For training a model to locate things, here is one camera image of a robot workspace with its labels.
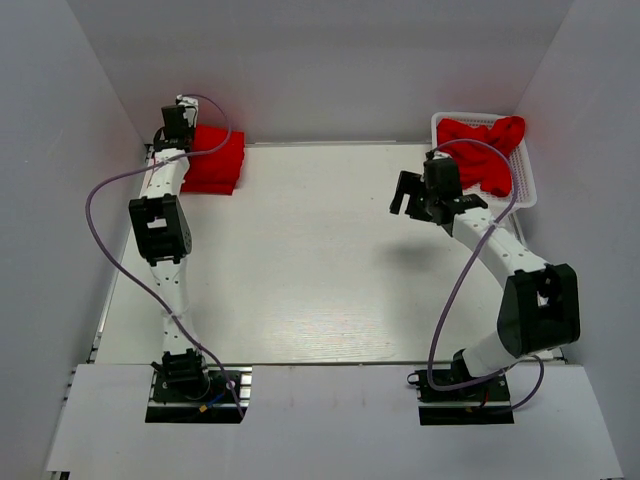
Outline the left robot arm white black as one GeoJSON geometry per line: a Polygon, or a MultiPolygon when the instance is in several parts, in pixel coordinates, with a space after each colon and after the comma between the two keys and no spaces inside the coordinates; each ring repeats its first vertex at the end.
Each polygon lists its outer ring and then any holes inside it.
{"type": "Polygon", "coordinates": [[[166,385],[189,400],[205,396],[211,374],[195,336],[186,283],[187,256],[192,237],[179,202],[189,170],[185,154],[195,140],[198,100],[178,96],[162,108],[164,126],[153,141],[155,167],[141,197],[129,202],[129,214],[138,251],[150,266],[155,292],[168,309],[163,316],[163,355],[159,372],[166,385]]]}

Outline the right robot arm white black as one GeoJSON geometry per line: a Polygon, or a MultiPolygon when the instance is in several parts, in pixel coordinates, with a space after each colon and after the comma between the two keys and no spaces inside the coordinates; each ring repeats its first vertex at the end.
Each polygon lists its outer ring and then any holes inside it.
{"type": "Polygon", "coordinates": [[[454,355],[446,380],[436,380],[429,365],[424,374],[429,390],[475,398],[489,381],[522,359],[579,339],[575,270],[532,253],[501,226],[502,219],[492,215],[479,195],[464,193],[459,168],[450,155],[432,150],[422,173],[401,172],[390,211],[435,224],[470,249],[454,294],[475,262],[481,262],[503,290],[494,330],[454,355]]]}

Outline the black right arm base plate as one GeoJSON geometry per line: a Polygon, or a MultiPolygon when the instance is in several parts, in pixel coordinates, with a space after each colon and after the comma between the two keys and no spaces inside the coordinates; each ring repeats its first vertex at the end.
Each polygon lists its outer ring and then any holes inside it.
{"type": "Polygon", "coordinates": [[[469,389],[441,392],[427,382],[427,370],[416,370],[407,383],[417,391],[421,426],[510,425],[511,396],[504,377],[469,389]]]}

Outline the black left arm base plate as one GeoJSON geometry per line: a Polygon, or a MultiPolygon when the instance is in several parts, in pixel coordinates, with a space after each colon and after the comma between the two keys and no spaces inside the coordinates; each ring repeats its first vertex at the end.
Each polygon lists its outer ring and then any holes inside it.
{"type": "Polygon", "coordinates": [[[251,396],[252,368],[227,371],[227,382],[218,369],[194,393],[170,384],[159,370],[154,372],[146,408],[147,424],[228,424],[243,420],[251,396]]]}

